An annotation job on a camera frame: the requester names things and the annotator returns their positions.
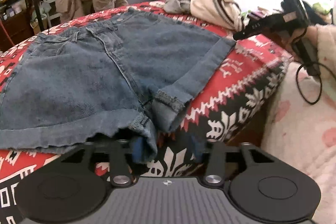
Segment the blue denim shorts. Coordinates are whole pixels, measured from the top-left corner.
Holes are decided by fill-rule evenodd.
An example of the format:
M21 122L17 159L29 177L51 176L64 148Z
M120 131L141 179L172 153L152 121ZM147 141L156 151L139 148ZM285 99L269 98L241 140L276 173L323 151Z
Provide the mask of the blue denim shorts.
M1 89L1 148L64 153L102 136L172 132L235 46L233 40L148 11L39 34Z

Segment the red snowman patterned tablecloth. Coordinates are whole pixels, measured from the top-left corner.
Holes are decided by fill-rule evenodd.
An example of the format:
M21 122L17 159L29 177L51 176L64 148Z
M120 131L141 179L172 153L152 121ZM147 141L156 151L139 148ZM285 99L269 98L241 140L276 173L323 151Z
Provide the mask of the red snowman patterned tablecloth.
M193 24L219 36L229 36L230 33L191 15L167 14L162 9L163 1L142 2L97 12L59 24L42 33L60 34L71 27L109 19L130 7ZM35 38L37 35L1 54L1 89ZM155 177L200 173L204 168L192 162L194 155L189 148L189 136L206 136L234 146L243 141L260 146L266 105L277 91L287 68L285 52L265 36L258 35L238 42L205 89L190 104L187 116L177 131L159 134L156 159L146 165L132 165L131 171L136 175ZM1 223L22 221L14 198L17 184L58 157L50 153L1 150Z

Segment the cream knit sweater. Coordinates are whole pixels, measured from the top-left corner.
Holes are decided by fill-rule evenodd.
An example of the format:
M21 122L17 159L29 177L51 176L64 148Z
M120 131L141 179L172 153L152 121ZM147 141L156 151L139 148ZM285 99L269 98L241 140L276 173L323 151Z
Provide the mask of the cream knit sweater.
M231 31L243 30L242 11L234 0L191 0L192 16Z

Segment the grey crumpled garment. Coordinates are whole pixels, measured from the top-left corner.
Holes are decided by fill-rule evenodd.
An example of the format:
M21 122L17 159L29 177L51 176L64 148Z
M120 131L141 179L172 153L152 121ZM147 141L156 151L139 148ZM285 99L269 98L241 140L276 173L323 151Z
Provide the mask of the grey crumpled garment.
M168 14L190 14L191 0L165 0L163 9Z

